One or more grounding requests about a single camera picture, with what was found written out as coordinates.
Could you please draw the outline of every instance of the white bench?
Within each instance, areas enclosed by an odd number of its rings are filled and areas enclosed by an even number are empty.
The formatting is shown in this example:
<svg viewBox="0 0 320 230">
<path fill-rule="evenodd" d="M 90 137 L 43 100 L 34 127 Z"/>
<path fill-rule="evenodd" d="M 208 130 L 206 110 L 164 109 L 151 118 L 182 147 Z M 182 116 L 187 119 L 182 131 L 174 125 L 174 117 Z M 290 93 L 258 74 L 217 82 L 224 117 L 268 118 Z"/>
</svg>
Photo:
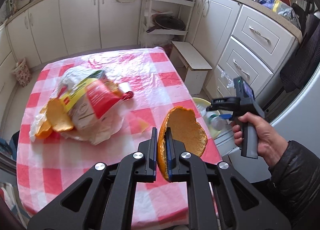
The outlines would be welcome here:
<svg viewBox="0 0 320 230">
<path fill-rule="evenodd" d="M 190 43 L 173 41 L 172 44 L 170 61 L 175 68 L 187 68 L 184 84 L 190 95 L 199 94 L 207 72 L 212 70 L 212 67 Z"/>
</svg>

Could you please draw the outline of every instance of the hand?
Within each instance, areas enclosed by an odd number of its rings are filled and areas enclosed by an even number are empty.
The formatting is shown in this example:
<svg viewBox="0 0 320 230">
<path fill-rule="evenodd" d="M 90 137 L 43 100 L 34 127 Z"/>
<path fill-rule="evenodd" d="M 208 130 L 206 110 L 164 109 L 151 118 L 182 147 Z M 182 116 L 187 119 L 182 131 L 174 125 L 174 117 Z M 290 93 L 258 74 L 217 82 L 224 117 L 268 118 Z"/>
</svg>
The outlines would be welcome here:
<svg viewBox="0 0 320 230">
<path fill-rule="evenodd" d="M 258 155 L 261 156 L 270 168 L 275 166 L 288 147 L 287 141 L 281 137 L 276 130 L 262 117 L 247 112 L 238 117 L 240 122 L 252 123 L 258 135 Z M 235 144 L 242 144 L 242 131 L 240 125 L 234 121 L 231 123 L 234 132 Z"/>
</svg>

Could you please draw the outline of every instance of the device screen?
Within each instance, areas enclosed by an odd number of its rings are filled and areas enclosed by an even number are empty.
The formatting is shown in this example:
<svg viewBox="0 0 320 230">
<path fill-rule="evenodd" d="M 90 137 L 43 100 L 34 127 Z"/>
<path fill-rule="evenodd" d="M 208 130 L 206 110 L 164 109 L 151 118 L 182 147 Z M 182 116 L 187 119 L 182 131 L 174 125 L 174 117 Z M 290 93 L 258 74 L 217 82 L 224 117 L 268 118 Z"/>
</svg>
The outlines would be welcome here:
<svg viewBox="0 0 320 230">
<path fill-rule="evenodd" d="M 245 81 L 243 81 L 243 87 L 244 87 L 244 91 L 247 94 L 247 96 L 254 99 L 253 90 L 250 88 L 250 86 Z"/>
</svg>

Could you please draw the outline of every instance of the red and white tablecloth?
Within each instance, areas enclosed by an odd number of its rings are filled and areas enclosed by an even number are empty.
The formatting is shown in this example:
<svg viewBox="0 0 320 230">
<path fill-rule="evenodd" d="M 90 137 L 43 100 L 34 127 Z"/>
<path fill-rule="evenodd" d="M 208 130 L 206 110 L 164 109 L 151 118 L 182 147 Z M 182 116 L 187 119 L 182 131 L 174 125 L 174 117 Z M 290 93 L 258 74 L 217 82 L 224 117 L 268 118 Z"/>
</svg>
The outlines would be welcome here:
<svg viewBox="0 0 320 230">
<path fill-rule="evenodd" d="M 30 142 L 29 131 L 35 115 L 48 102 L 63 73 L 81 65 L 105 69 L 116 82 L 129 82 L 134 97 L 125 103 L 128 114 L 160 129 L 167 112 L 174 106 L 192 108 L 208 136 L 204 161 L 221 161 L 204 120 L 162 48 L 103 52 L 60 60 L 46 65 L 32 90 L 22 119 L 17 180 L 19 195 L 28 212 L 35 214 L 97 162 L 113 164 L 137 151 L 140 142 L 151 137 L 151 130 L 140 132 L 132 119 L 124 119 L 119 132 L 96 146 L 64 139 L 52 133 L 47 139 Z M 185 183 L 168 183 L 157 169 L 154 183 L 138 183 L 132 217 L 133 229 L 162 229 L 188 223 Z"/>
</svg>

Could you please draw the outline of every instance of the metal bolt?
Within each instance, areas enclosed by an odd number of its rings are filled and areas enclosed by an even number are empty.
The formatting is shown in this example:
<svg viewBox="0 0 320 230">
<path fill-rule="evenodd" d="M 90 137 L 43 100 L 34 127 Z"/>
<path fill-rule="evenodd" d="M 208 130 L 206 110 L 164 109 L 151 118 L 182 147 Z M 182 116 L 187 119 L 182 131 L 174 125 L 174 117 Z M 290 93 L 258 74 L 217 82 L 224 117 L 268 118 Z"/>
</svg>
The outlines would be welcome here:
<svg viewBox="0 0 320 230">
<path fill-rule="evenodd" d="M 227 168 L 229 168 L 229 164 L 223 161 L 223 162 L 219 163 L 219 167 L 221 169 L 227 169 Z"/>
<path fill-rule="evenodd" d="M 105 164 L 102 162 L 99 162 L 94 166 L 96 170 L 103 170 L 105 167 L 106 167 Z"/>
<path fill-rule="evenodd" d="M 136 153 L 133 154 L 133 157 L 134 157 L 135 159 L 141 159 L 141 158 L 143 157 L 143 153 L 141 153 L 141 152 L 136 152 Z"/>
<path fill-rule="evenodd" d="M 185 159 L 189 159 L 191 157 L 191 153 L 188 153 L 188 152 L 181 153 L 181 157 Z"/>
</svg>

